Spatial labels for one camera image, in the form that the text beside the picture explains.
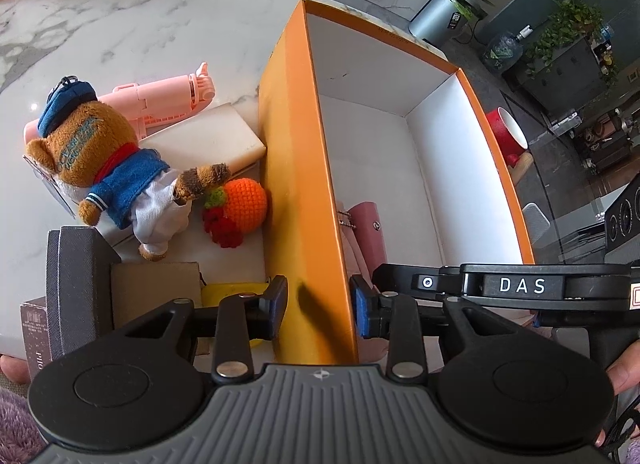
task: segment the white pants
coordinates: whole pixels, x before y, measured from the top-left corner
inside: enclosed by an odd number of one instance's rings
[[[149,254],[166,253],[173,235],[189,225],[191,202],[183,206],[174,202],[174,186],[179,175],[175,169],[162,172],[131,206],[133,234]]]

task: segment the blue beret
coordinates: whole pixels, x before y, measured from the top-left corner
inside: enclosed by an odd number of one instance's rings
[[[75,77],[62,78],[49,95],[47,106],[38,121],[38,133],[41,137],[53,133],[78,106],[91,100],[98,98],[88,82],[78,81]]]

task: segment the striped tail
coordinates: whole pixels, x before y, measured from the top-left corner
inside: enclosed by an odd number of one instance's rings
[[[212,164],[184,171],[175,181],[174,201],[183,206],[204,195],[208,189],[222,186],[230,178],[231,171],[226,164]]]

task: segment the speaker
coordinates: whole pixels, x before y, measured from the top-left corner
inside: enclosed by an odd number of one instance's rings
[[[640,173],[604,213],[607,263],[640,258]]]

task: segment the plush toy ear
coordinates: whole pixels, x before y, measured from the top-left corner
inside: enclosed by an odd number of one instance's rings
[[[27,144],[27,155],[33,158],[34,161],[40,164],[49,173],[56,172],[56,163],[49,153],[47,142],[44,139],[30,140],[29,144]]]

